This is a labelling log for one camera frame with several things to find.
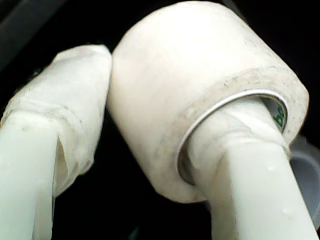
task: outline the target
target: tape wrap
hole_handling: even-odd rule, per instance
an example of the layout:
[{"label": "tape wrap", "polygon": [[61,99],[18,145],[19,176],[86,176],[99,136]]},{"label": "tape wrap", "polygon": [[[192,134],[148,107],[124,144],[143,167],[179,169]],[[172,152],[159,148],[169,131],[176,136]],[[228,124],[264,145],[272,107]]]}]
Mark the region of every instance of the tape wrap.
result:
[{"label": "tape wrap", "polygon": [[187,1],[157,10],[112,54],[110,113],[155,190],[177,202],[205,200],[178,170],[181,149],[206,116],[240,97],[277,99],[289,144],[309,95],[295,73],[228,8]]},{"label": "tape wrap", "polygon": [[53,62],[9,101],[1,126],[12,112],[47,117],[59,135],[56,197],[94,162],[109,88],[112,57],[103,45],[60,52]]}]

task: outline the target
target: white tape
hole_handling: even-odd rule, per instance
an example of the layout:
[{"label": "white tape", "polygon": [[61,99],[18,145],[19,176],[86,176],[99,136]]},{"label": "white tape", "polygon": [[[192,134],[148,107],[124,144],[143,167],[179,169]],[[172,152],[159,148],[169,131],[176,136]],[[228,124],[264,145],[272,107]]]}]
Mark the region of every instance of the white tape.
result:
[{"label": "white tape", "polygon": [[192,131],[219,107],[252,95],[281,103],[287,144],[307,113],[309,95],[295,73],[217,3],[186,1],[151,13],[112,56],[110,113],[155,190],[173,201],[206,199],[181,178],[178,159]]},{"label": "white tape", "polygon": [[84,45],[60,52],[5,109],[1,125],[6,124],[13,111],[25,111],[48,117],[58,131],[60,144],[54,196],[69,187],[79,174],[85,173],[94,161],[111,64],[111,54],[103,45]]}]

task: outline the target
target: black background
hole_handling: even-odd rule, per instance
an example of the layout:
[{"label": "black background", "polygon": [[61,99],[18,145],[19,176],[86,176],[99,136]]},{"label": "black background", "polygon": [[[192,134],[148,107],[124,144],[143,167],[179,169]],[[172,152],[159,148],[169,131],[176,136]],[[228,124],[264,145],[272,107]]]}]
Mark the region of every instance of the black background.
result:
[{"label": "black background", "polygon": [[[83,44],[112,51],[123,34],[152,11],[176,1],[70,0],[2,72],[0,105],[50,63],[56,53]],[[319,19],[312,1],[238,0],[256,33],[295,71],[310,94],[302,133],[320,148]],[[53,240],[210,240],[210,215],[202,204],[178,204],[157,195],[106,113],[95,164],[56,199]]]}]

